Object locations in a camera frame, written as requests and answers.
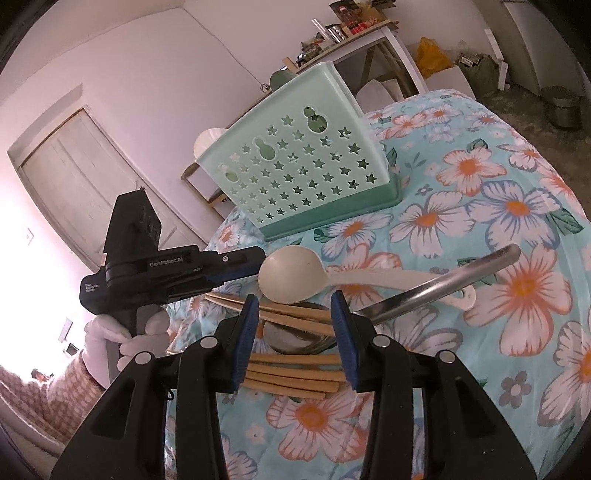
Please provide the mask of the white gloved left hand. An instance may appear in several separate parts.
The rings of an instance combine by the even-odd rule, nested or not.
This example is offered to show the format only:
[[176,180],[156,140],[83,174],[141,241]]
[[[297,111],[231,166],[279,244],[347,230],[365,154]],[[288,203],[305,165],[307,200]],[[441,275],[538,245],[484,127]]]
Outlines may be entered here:
[[129,331],[109,315],[98,315],[84,328],[84,347],[81,359],[90,376],[107,389],[112,383],[109,374],[107,346],[114,344],[119,357],[116,361],[117,372],[121,372],[135,355],[149,352],[155,358],[166,354],[170,340],[168,313],[158,308],[147,320],[145,332],[132,336]]

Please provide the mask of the pink checkered left forearm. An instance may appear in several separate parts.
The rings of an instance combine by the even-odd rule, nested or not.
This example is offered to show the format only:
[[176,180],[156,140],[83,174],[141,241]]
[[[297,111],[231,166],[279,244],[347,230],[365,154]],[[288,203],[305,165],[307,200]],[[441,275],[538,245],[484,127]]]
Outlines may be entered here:
[[1,399],[42,435],[66,445],[105,389],[76,356],[61,375],[25,381],[1,368]]

